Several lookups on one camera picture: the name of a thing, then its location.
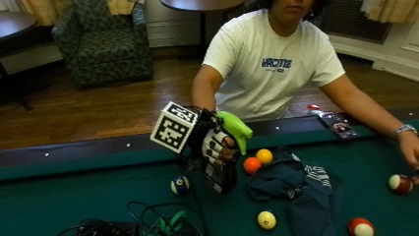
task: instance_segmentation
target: phone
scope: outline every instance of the phone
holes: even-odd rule
[[[318,118],[341,140],[352,140],[358,137],[354,127],[342,115],[334,112],[322,112],[318,114]]]

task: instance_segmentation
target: pool ball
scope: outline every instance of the pool ball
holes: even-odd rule
[[[277,219],[273,213],[268,210],[264,210],[259,214],[259,223],[264,229],[273,229],[277,225]]]
[[[176,195],[187,195],[191,188],[189,179],[181,175],[171,182],[171,189]]]
[[[389,179],[389,187],[396,194],[405,195],[413,190],[414,182],[408,176],[396,174]]]
[[[257,158],[260,159],[261,164],[267,165],[273,162],[275,156],[268,149],[263,148],[257,152]]]
[[[357,217],[352,220],[350,225],[350,234],[353,236],[374,236],[376,228],[370,221],[365,218]]]
[[[248,157],[244,162],[247,173],[252,175],[261,168],[261,165],[261,161],[257,157]]]

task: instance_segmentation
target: curtain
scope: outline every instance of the curtain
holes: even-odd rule
[[[52,26],[71,0],[22,0],[27,12],[35,14],[40,26]]]
[[[108,0],[112,15],[130,15],[136,0]]]
[[[25,7],[21,0],[0,0],[0,11],[23,12]]]
[[[413,24],[419,19],[419,0],[365,0],[362,11],[373,21]]]
[[[27,12],[36,15],[40,26],[52,26],[66,6],[72,0],[21,0]],[[131,14],[138,0],[108,0],[110,10],[114,15]]]

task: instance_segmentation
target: dark hair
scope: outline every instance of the dark hair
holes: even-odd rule
[[[261,8],[272,9],[275,0],[257,0]],[[314,0],[312,11],[303,18],[303,20],[314,20],[322,13],[325,7],[330,4],[332,0]]]

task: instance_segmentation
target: yellow ball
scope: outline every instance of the yellow ball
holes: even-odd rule
[[[260,159],[263,165],[267,165],[273,162],[275,156],[268,149],[260,149],[257,152],[257,158]]]
[[[277,225],[276,216],[269,211],[263,211],[259,215],[259,223],[264,229],[273,229]]]

